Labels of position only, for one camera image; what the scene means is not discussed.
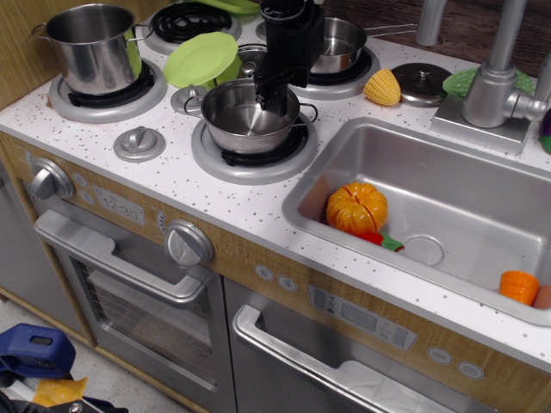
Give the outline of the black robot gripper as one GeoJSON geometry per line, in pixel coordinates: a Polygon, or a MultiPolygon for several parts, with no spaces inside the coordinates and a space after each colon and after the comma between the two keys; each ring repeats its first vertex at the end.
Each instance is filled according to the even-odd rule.
{"type": "Polygon", "coordinates": [[[277,116],[288,112],[288,85],[306,87],[321,54],[325,13],[314,1],[262,1],[267,53],[254,75],[256,101],[277,116]]]}

